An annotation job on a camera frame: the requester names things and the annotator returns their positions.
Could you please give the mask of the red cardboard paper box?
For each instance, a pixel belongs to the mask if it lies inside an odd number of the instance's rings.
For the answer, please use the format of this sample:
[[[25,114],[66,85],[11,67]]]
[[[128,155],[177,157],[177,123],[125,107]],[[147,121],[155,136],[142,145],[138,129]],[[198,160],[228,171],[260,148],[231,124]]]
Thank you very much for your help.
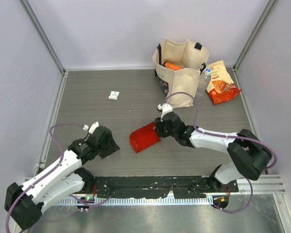
[[[129,141],[136,153],[139,153],[161,141],[155,131],[155,127],[156,122],[153,121],[130,134]]]

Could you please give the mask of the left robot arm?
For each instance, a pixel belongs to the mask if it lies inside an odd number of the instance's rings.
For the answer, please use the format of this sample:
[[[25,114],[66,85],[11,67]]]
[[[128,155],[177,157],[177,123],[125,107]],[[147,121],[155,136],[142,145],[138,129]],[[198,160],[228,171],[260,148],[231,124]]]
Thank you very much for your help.
[[[99,123],[84,125],[82,129],[88,132],[87,136],[74,140],[66,150],[61,149],[61,156],[50,166],[21,185],[12,183],[8,186],[4,203],[6,232],[10,231],[11,218],[21,230],[26,230],[61,198],[93,190],[95,178],[83,165],[96,156],[104,159],[120,148],[112,131]]]

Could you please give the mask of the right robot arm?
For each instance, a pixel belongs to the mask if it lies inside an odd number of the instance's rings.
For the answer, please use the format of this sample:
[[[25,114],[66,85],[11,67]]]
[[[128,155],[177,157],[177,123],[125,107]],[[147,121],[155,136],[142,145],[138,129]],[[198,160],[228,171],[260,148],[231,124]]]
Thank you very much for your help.
[[[208,177],[206,190],[222,191],[231,181],[247,178],[256,181],[274,155],[250,131],[223,134],[186,125],[174,112],[155,119],[155,132],[160,138],[172,137],[180,145],[206,148],[228,154],[231,162],[219,165]]]

